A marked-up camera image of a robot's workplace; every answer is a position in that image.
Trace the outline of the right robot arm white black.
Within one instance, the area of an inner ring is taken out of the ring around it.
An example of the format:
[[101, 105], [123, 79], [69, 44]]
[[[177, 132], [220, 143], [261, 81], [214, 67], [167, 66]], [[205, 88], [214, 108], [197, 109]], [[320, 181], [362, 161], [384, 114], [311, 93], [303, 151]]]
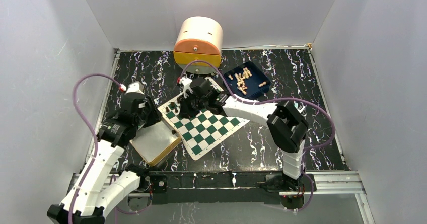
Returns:
[[272, 191], [297, 191], [304, 183], [303, 155], [308, 123], [290, 101], [261, 103], [232, 96], [229, 91], [216, 89], [210, 81], [198, 77], [181, 77], [178, 98], [180, 116], [193, 118], [202, 110], [215, 115], [237, 117], [268, 128], [275, 145], [282, 151], [282, 175], [271, 185]]

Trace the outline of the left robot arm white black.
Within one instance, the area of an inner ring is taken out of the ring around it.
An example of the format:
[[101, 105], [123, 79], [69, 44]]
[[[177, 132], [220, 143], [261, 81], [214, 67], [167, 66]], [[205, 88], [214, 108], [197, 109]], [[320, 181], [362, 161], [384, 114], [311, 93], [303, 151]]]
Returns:
[[144, 192], [150, 187], [148, 170], [131, 164], [116, 181], [103, 188], [109, 173], [136, 137], [140, 128], [152, 126], [162, 119], [151, 97], [142, 91], [128, 90], [121, 106], [107, 117], [95, 137], [96, 146], [91, 160], [60, 204], [47, 211], [53, 223], [104, 223], [106, 217], [128, 194]]

